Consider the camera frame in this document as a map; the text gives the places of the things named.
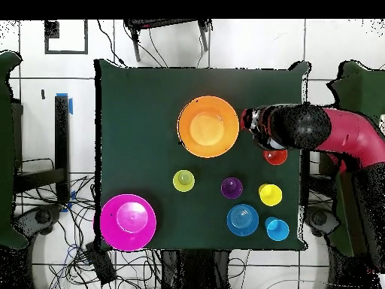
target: orange bowl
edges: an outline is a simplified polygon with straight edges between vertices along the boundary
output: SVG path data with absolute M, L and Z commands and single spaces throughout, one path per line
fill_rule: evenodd
M 181 144 L 197 157 L 218 157 L 235 143 L 239 132 L 234 108 L 216 96 L 201 96 L 187 104 L 177 119 Z

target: light blue cup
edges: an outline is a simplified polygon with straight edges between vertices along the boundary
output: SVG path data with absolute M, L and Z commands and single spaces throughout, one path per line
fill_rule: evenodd
M 279 242 L 289 235 L 289 225 L 278 218 L 267 218 L 265 221 L 268 237 Z

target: yellow-green cup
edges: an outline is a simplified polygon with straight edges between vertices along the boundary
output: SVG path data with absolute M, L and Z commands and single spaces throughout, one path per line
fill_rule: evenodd
M 176 172 L 172 178 L 172 184 L 180 192 L 188 192 L 193 188 L 194 183 L 194 175 L 185 169 Z
M 258 194 L 267 206 L 277 205 L 282 200 L 282 190 L 274 184 L 262 184 L 259 186 Z

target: grout line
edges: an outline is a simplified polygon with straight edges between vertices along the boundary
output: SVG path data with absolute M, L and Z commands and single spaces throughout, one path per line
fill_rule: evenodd
M 69 172 L 69 174 L 95 174 L 95 172 Z
M 19 20 L 19 55 L 21 56 L 21 44 L 20 44 L 20 20 Z M 19 100 L 21 103 L 21 63 L 19 64 Z M 23 163 L 21 163 L 21 173 L 23 173 Z M 24 202 L 23 202 L 23 193 L 21 193 L 21 214 L 24 214 Z
M 238 266 L 243 267 L 243 265 L 240 264 L 229 264 L 229 266 Z M 329 267 L 329 265 L 250 265 L 247 264 L 246 267 L 313 267 L 313 268 L 326 268 Z
M 114 252 L 115 253 L 115 274 L 117 272 L 117 251 Z M 117 289 L 117 278 L 115 278 L 115 289 Z
M 114 39 L 114 52 L 115 52 L 115 20 L 112 20 L 112 38 Z
M 301 279 L 301 252 L 298 252 L 298 289 L 299 289 L 299 280 Z
M 10 78 L 10 80 L 95 80 L 95 78 L 55 78 L 55 77 L 42 77 L 42 78 L 34 78 L 34 77 L 21 77 L 19 71 L 18 78 Z
M 335 79 L 308 79 L 308 81 L 325 81 L 325 82 L 330 82 L 333 80 L 335 80 Z
M 304 61 L 306 57 L 306 19 L 304 21 Z
M 35 266 L 66 266 L 67 264 L 65 263 L 32 263 L 32 265 Z M 115 263 L 115 266 L 126 266 L 128 265 L 127 263 Z M 130 263 L 129 266 L 144 266 L 143 263 Z M 237 265 L 237 264 L 229 264 L 228 266 L 231 267 L 243 267 L 243 265 Z M 250 265 L 249 263 L 246 265 L 246 267 L 312 267 L 312 268 L 326 268 L 329 267 L 327 265 Z

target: tiled floor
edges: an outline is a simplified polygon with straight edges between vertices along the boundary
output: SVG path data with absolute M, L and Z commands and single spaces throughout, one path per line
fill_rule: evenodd
M 50 40 L 55 50 L 82 50 L 79 34 L 83 32 L 80 21 L 60 21 L 60 38 Z M 155 67 L 157 63 L 142 49 L 141 62 L 137 63 L 131 40 L 123 28 L 122 20 L 101 20 L 99 30 L 96 20 L 88 22 L 88 55 L 44 54 L 43 21 L 0 21 L 0 50 L 20 52 L 23 61 L 11 72 L 10 85 L 13 95 L 24 104 L 23 157 L 24 160 L 54 158 L 53 99 L 56 93 L 67 93 L 74 102 L 70 115 L 71 179 L 84 175 L 91 178 L 95 171 L 95 87 L 93 59 L 109 59 L 117 62 L 116 55 L 127 66 Z M 327 105 L 334 102 L 326 83 L 335 79 L 338 65 L 347 59 L 358 59 L 370 68 L 385 64 L 383 52 L 384 28 L 371 20 L 213 20 L 210 54 L 204 53 L 199 68 L 289 68 L 294 62 L 306 60 L 311 63 L 308 81 L 308 101 Z M 196 67 L 201 57 L 199 28 L 197 23 L 166 26 L 151 31 L 158 51 L 168 66 Z M 148 31 L 140 34 L 140 43 L 162 64 L 150 40 Z M 41 90 L 45 92 L 42 99 Z M 317 161 L 317 154 L 312 154 Z M 26 163 L 24 171 L 48 169 L 48 161 Z M 312 164 L 312 172 L 317 165 Z M 81 197 L 92 199 L 89 188 L 81 191 Z M 30 199 L 23 198 L 28 204 Z M 18 210 L 28 209 L 18 206 Z M 74 206 L 78 213 L 80 207 Z M 86 217 L 92 220 L 92 211 Z M 74 243 L 74 223 L 68 213 L 62 213 L 60 223 L 66 230 L 67 240 Z M 81 226 L 85 242 L 93 239 L 91 221 Z M 252 251 L 247 260 L 247 271 L 230 279 L 232 289 L 324 289 L 319 282 L 327 281 L 328 254 L 325 241 L 303 229 L 308 250 Z M 33 255 L 33 270 L 37 289 L 48 289 L 53 279 L 48 264 L 59 271 L 67 255 L 63 229 L 55 225 L 48 236 L 39 236 Z M 233 251 L 231 257 L 246 261 L 247 251 Z M 113 253 L 118 275 L 123 278 L 146 277 L 149 266 L 144 265 L 144 252 Z M 127 261 L 135 260 L 131 266 Z M 230 276 L 242 272 L 239 260 L 229 266 Z M 87 280 L 95 273 L 87 273 Z M 124 281 L 111 285 L 111 289 L 134 289 Z M 147 283 L 155 288 L 155 280 Z M 71 286 L 69 289 L 85 289 Z M 99 283 L 90 289 L 101 289 Z

